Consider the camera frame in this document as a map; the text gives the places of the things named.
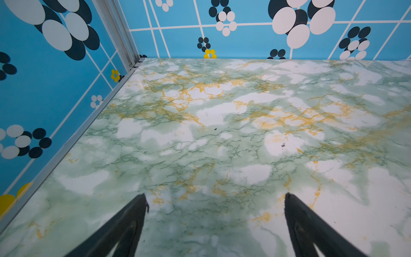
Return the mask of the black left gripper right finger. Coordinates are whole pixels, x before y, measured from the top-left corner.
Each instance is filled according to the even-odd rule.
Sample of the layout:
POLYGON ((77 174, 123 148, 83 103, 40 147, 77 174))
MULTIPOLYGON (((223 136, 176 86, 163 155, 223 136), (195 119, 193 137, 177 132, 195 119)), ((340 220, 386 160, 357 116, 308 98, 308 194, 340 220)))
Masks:
POLYGON ((297 257, 365 257, 296 195, 285 195, 285 218, 297 257))

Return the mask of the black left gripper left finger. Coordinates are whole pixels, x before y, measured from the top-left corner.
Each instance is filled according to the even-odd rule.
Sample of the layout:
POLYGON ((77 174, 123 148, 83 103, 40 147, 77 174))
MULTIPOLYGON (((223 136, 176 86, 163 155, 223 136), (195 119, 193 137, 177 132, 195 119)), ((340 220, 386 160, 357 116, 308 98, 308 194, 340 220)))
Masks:
POLYGON ((67 254, 68 257, 133 257, 149 212, 145 194, 133 198, 88 239, 67 254))

